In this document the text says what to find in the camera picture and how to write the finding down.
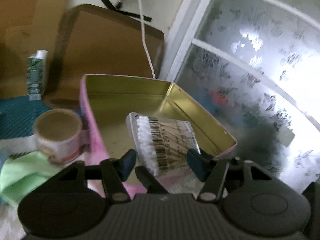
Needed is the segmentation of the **small round paper can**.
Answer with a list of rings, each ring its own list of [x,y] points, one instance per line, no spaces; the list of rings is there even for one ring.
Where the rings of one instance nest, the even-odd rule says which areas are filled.
[[[41,114],[33,123],[35,144],[54,163],[73,161],[81,152],[82,120],[69,109],[53,109]]]

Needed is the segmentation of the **pink tin box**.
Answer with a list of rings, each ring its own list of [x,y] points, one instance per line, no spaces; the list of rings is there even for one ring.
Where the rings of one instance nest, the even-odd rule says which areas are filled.
[[[204,107],[168,81],[86,74],[80,107],[89,129],[91,164],[134,149],[135,165],[146,167],[171,193],[199,192],[201,183],[187,164],[189,149],[220,157],[237,144]]]

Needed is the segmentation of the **cotton swab pack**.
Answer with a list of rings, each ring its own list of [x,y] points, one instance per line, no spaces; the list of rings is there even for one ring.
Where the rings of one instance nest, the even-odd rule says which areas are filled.
[[[155,177],[181,176],[190,168],[187,152],[200,153],[191,123],[131,112],[126,125],[134,141],[139,162]]]

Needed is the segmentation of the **teal woven placemat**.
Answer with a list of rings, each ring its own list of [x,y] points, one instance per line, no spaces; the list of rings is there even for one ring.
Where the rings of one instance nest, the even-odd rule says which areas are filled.
[[[27,137],[33,134],[33,123],[43,113],[53,110],[42,101],[28,96],[1,100],[1,139]]]

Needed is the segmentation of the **light green cloth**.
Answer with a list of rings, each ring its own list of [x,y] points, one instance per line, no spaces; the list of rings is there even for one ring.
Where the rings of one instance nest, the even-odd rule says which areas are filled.
[[[61,171],[40,151],[1,161],[1,201],[17,206],[31,191]]]

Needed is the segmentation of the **green-white drink carton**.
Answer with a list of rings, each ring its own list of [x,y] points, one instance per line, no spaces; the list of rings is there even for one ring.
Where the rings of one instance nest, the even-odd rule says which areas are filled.
[[[48,51],[38,50],[28,57],[27,92],[30,101],[40,101],[47,83]]]

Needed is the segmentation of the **beige patterned tablecloth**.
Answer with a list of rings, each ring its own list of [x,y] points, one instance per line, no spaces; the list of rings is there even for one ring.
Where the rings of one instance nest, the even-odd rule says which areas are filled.
[[[1,140],[1,165],[9,158],[18,158],[36,148],[34,136]],[[25,233],[17,217],[17,209],[1,200],[1,239],[22,239]]]

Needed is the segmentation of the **white frosted window frame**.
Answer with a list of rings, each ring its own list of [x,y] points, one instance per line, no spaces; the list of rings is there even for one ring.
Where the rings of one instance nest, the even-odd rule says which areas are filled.
[[[183,0],[160,78],[298,192],[319,179],[319,0]]]

